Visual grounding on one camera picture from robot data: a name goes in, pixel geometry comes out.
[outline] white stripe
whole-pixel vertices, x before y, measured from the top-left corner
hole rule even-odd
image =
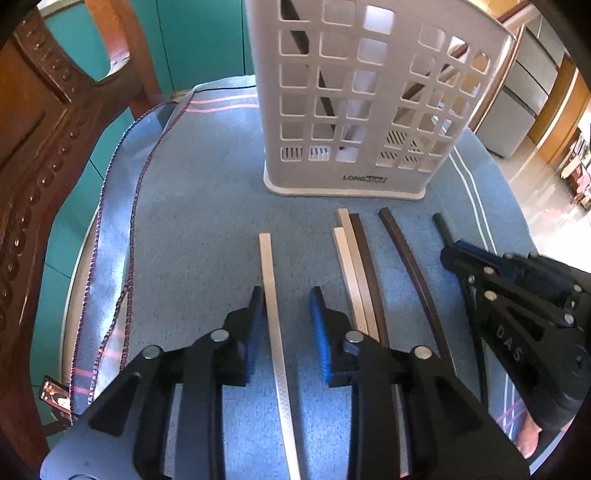
[[[484,220],[484,225],[486,227],[488,237],[489,237],[489,239],[491,239],[492,250],[495,253],[495,255],[498,255],[498,253],[496,251],[495,241],[492,239],[491,228],[488,226],[488,220],[486,219],[486,213],[484,211],[484,207],[482,206],[482,200],[480,199],[480,194],[478,193],[478,189],[476,188],[476,182],[474,181],[474,177],[472,176],[472,172],[470,170],[468,170],[468,167],[466,167],[466,164],[464,163],[464,160],[463,160],[462,156],[460,155],[460,153],[458,152],[457,148],[454,146],[453,149],[456,152],[458,159],[460,160],[461,164],[464,166],[467,174],[470,177],[470,181],[472,182],[472,186],[474,187],[474,193],[476,193],[476,199],[478,200],[478,205],[480,205],[480,210],[482,211],[482,219]]]
[[[505,402],[503,403],[503,415],[507,413],[507,389],[509,387],[509,374],[505,373]],[[503,418],[503,428],[507,426],[507,416]]]
[[[476,194],[476,198],[478,199],[478,204],[480,205],[480,210],[482,211],[482,219],[484,220],[485,226],[486,226],[486,231],[488,233],[488,237],[491,240],[491,245],[492,245],[492,249],[495,252],[495,255],[498,255],[497,250],[496,250],[496,245],[495,245],[495,241],[492,238],[492,234],[491,234],[491,229],[488,225],[488,220],[486,219],[486,213],[484,211],[484,206],[482,205],[482,201],[480,200],[480,195],[478,193],[478,189],[476,188],[476,182],[474,181],[474,177],[472,176],[472,172],[468,169],[468,167],[466,167],[466,164],[464,163],[464,160],[462,158],[462,156],[460,155],[460,153],[458,152],[456,146],[454,145],[453,147],[454,151],[457,154],[458,159],[460,160],[460,162],[462,162],[462,165],[464,166],[464,168],[466,169],[466,172],[468,173],[468,175],[470,175],[470,180],[472,181],[472,186],[474,187],[474,193]],[[458,170],[457,165],[455,164],[455,162],[453,163],[456,170]],[[464,181],[464,185],[467,186],[467,182],[466,179],[463,177],[463,175],[460,173],[460,176],[462,177],[462,180]],[[474,200],[472,199],[472,197],[470,197],[471,201],[472,201],[472,206],[474,206]],[[511,403],[513,405],[513,403],[515,403],[515,385],[513,385],[513,402]],[[503,402],[503,414],[505,414],[507,412],[507,394],[508,394],[508,388],[509,388],[509,374],[505,372],[505,392],[504,392],[504,402]],[[503,427],[505,427],[507,425],[507,417],[505,416],[505,418],[503,418]]]
[[[515,405],[515,384],[511,388],[511,405]],[[513,427],[515,426],[515,409],[511,410],[511,429],[509,430],[509,438],[513,436]]]
[[[460,176],[462,181],[464,182],[464,186],[466,187],[466,192],[468,193],[468,197],[470,197],[470,201],[472,202],[472,209],[474,210],[474,217],[476,218],[476,225],[478,226],[478,231],[480,232],[480,238],[482,238],[482,243],[484,244],[485,250],[488,252],[488,244],[484,238],[484,233],[482,232],[482,227],[480,226],[480,216],[478,215],[478,211],[476,210],[476,203],[474,202],[474,197],[472,196],[472,192],[470,191],[470,187],[468,186],[468,182],[466,181],[466,177],[457,167],[456,162],[454,161],[452,154],[449,154],[449,159],[452,161],[454,168],[456,169],[457,174]]]

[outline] brown wooden strip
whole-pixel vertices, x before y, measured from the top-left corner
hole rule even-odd
[[[388,327],[386,325],[386,317],[384,315],[384,304],[382,303],[382,295],[379,291],[378,277],[375,274],[374,262],[371,258],[371,251],[365,231],[363,230],[363,224],[358,213],[351,213],[349,215],[351,219],[351,225],[353,226],[353,233],[355,234],[355,240],[357,240],[357,246],[359,248],[359,254],[361,255],[361,263],[363,264],[363,270],[365,271],[365,278],[367,279],[369,296],[374,307],[375,321],[378,326],[378,337],[379,342],[387,348],[390,348],[390,341],[388,339]]]
[[[410,249],[410,246],[404,238],[402,230],[396,223],[396,220],[394,220],[390,209],[384,207],[378,212],[378,215],[386,227],[386,230],[388,231],[388,234],[390,235],[396,250],[398,250],[400,257],[402,258],[402,263],[404,263],[404,266],[408,271],[408,275],[414,284],[414,288],[417,291],[418,298],[421,300],[423,310],[425,311],[425,315],[427,316],[427,320],[431,326],[431,331],[435,337],[435,343],[437,344],[437,349],[439,350],[439,356],[455,371],[452,353],[450,352],[449,345],[447,344],[445,333],[443,332],[443,327],[441,326],[441,320],[435,307],[435,302],[433,301],[433,297],[429,292],[427,281],[425,280],[425,277],[423,277],[421,269],[418,267],[417,260],[414,258],[413,251]]]

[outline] phone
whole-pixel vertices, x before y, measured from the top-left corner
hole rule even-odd
[[[43,378],[39,398],[50,407],[70,415],[70,393],[65,386],[48,375]]]

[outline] basket base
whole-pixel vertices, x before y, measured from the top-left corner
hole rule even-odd
[[[263,173],[265,187],[277,195],[301,196],[301,197],[373,197],[390,198],[400,200],[421,200],[425,196],[425,189],[418,193],[385,192],[384,190],[359,190],[359,189],[317,189],[317,188],[289,188],[274,185],[267,173],[267,162]]]

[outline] purple trim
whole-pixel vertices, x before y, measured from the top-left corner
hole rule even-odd
[[[195,94],[198,93],[193,91],[191,96],[191,100],[195,97]],[[129,353],[129,332],[131,330],[131,313],[132,313],[132,297],[134,293],[134,233],[135,233],[135,211],[138,207],[138,199],[139,199],[139,191],[142,186],[142,181],[144,180],[144,175],[150,166],[150,162],[152,161],[152,157],[154,152],[160,145],[162,139],[166,136],[168,132],[170,132],[173,127],[176,125],[177,121],[181,116],[185,113],[187,108],[191,105],[191,100],[187,102],[187,104],[183,107],[183,109],[174,117],[170,126],[164,131],[162,136],[158,139],[154,148],[148,155],[148,159],[142,168],[141,173],[139,174],[138,183],[135,188],[135,196],[134,196],[134,203],[131,207],[131,220],[130,220],[130,229],[129,229],[129,274],[127,276],[127,282],[125,283],[125,289],[127,290],[128,297],[127,297],[127,312],[125,318],[125,338],[123,340],[123,352],[121,353],[121,367],[120,369],[123,370],[125,364],[127,362],[127,356]]]
[[[113,155],[111,157],[111,160],[109,162],[109,166],[107,167],[107,172],[105,174],[105,181],[103,182],[103,186],[101,188],[100,191],[100,200],[99,200],[99,207],[98,207],[98,212],[96,215],[96,238],[95,238],[95,244],[93,247],[93,251],[92,251],[92,259],[90,261],[90,271],[89,271],[89,275],[88,275],[88,279],[86,282],[86,288],[85,288],[85,293],[84,293],[84,300],[82,303],[82,312],[80,314],[80,322],[78,324],[78,330],[76,333],[76,342],[74,344],[74,352],[73,352],[73,356],[72,356],[72,366],[70,368],[70,401],[72,402],[72,412],[79,414],[81,412],[77,412],[76,411],[76,395],[75,395],[75,387],[79,387],[82,389],[88,389],[88,382],[89,379],[86,377],[79,377],[76,374],[76,364],[77,364],[77,359],[78,359],[78,354],[80,351],[80,342],[81,342],[81,338],[82,338],[82,328],[83,328],[83,324],[84,324],[84,320],[85,318],[87,318],[87,309],[88,309],[88,301],[89,301],[89,295],[90,295],[90,288],[92,286],[92,281],[96,275],[96,257],[98,254],[98,246],[99,246],[99,237],[100,237],[100,224],[101,224],[101,220],[102,220],[102,213],[103,213],[103,208],[105,205],[105,188],[107,185],[107,182],[109,180],[109,173],[112,170],[112,166],[113,166],[113,161],[115,159],[115,157],[117,156],[117,154],[119,153],[119,150],[121,149],[121,146],[123,144],[123,142],[125,141],[126,137],[129,135],[129,133],[133,130],[134,127],[136,127],[145,117],[147,117],[149,114],[153,113],[154,111],[156,111],[158,108],[162,107],[163,105],[165,105],[164,103],[161,103],[153,108],[151,108],[149,111],[147,111],[146,113],[144,113],[142,116],[140,116],[137,120],[134,121],[133,124],[131,124],[129,126],[129,128],[125,131],[125,133],[123,134],[123,137],[121,138],[121,140],[119,141],[117,147],[115,148],[115,151],[113,152]],[[95,376],[93,375],[93,378],[91,379],[91,384],[94,383],[95,381]]]

